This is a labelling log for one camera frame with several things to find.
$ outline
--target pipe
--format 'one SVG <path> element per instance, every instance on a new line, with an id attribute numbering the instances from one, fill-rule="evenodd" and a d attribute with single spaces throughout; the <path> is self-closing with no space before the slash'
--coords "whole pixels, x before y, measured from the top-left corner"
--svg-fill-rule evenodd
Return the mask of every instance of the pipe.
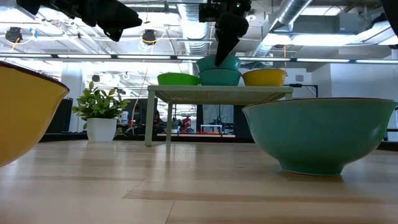
<path id="1" fill-rule="evenodd" d="M 280 4 L 278 15 L 272 22 L 269 31 L 273 31 L 293 23 L 311 2 L 312 0 L 283 0 Z M 265 57 L 268 54 L 272 46 L 266 45 L 264 43 L 264 39 L 252 52 L 252 57 Z"/>
<path id="2" fill-rule="evenodd" d="M 199 22 L 199 5 L 179 4 L 181 15 L 181 29 L 184 39 L 202 40 L 207 37 L 208 25 Z M 209 48 L 208 43 L 184 42 L 185 50 L 189 55 L 205 55 Z"/>

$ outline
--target turquoise bowl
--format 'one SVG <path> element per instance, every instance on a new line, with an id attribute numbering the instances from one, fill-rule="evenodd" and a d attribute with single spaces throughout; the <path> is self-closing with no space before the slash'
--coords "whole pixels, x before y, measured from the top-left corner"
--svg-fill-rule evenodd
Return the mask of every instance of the turquoise bowl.
<path id="1" fill-rule="evenodd" d="M 370 98 L 273 101 L 243 108 L 254 141 L 286 171 L 338 175 L 375 150 L 397 102 Z"/>
<path id="2" fill-rule="evenodd" d="M 242 74 L 229 69 L 212 69 L 199 73 L 201 85 L 237 86 Z"/>
<path id="3" fill-rule="evenodd" d="M 199 72 L 211 70 L 211 69 L 216 69 L 216 68 L 223 68 L 223 69 L 230 69 L 230 70 L 235 70 L 238 71 L 239 66 L 241 65 L 240 59 L 233 55 L 229 55 L 225 58 L 223 63 L 219 65 L 218 67 L 214 64 L 216 61 L 216 56 L 215 55 L 210 55 L 207 57 L 204 57 L 200 60 L 197 61 L 197 66 L 199 69 Z"/>

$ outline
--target yellow bowl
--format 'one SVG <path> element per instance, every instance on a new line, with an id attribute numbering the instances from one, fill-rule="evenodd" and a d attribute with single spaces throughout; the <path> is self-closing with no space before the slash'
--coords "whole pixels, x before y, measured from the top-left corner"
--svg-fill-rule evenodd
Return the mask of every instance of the yellow bowl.
<path id="1" fill-rule="evenodd" d="M 27 153 L 47 130 L 62 98 L 62 83 L 0 62 L 0 167 Z"/>
<path id="2" fill-rule="evenodd" d="M 243 74 L 246 86 L 282 86 L 286 72 L 281 69 L 260 69 Z"/>

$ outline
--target white pot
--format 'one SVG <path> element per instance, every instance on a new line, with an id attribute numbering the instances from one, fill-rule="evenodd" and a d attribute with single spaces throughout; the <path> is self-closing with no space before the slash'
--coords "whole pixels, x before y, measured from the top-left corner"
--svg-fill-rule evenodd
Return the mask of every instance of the white pot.
<path id="1" fill-rule="evenodd" d="M 88 118 L 87 136 L 91 142 L 111 142 L 116 133 L 116 119 Z"/>

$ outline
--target table leg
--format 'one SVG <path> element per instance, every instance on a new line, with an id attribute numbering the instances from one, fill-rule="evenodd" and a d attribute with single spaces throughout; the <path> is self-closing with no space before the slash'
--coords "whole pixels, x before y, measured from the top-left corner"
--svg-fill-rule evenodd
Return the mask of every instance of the table leg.
<path id="1" fill-rule="evenodd" d="M 173 102 L 169 101 L 169 108 L 167 110 L 166 143 L 170 143 L 172 141 L 172 125 L 173 125 Z"/>
<path id="2" fill-rule="evenodd" d="M 145 145 L 152 146 L 152 129 L 154 126 L 155 91 L 148 91 L 147 122 L 145 124 Z"/>
<path id="3" fill-rule="evenodd" d="M 285 99 L 286 99 L 286 100 L 291 100 L 291 99 L 293 99 L 293 93 L 286 93 L 286 94 L 285 94 Z"/>

